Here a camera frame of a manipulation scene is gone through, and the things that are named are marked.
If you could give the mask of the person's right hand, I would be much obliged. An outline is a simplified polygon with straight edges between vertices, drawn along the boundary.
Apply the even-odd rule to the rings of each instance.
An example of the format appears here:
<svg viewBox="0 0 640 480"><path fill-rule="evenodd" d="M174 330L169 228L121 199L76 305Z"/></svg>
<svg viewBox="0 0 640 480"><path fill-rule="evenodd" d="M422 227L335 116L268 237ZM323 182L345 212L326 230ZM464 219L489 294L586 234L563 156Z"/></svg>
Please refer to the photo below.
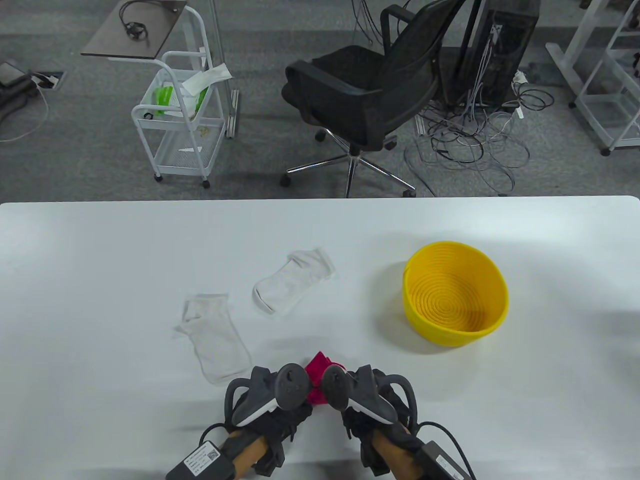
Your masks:
<svg viewBox="0 0 640 480"><path fill-rule="evenodd" d="M379 432L391 445L417 454L424 445L418 439L418 405L413 386L399 374L384 374L369 365L347 371L348 400L342 412L347 436L360 441L360 459L375 477L390 473L390 466L374 448Z"/></svg>

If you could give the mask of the person's left hand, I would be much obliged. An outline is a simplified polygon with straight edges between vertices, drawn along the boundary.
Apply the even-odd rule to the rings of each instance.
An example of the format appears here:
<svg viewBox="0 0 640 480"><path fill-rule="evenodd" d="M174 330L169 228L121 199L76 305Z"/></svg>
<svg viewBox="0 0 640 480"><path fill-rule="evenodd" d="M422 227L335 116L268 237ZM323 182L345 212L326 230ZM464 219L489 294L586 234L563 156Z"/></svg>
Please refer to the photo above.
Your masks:
<svg viewBox="0 0 640 480"><path fill-rule="evenodd" d="M233 430L227 437L222 452L231 459L235 479L244 478L251 470L258 476L270 477L285 462L283 443L291 442L298 426L313 413L313 407L304 402L293 410L277 407L273 412L259 416L249 425Z"/></svg>

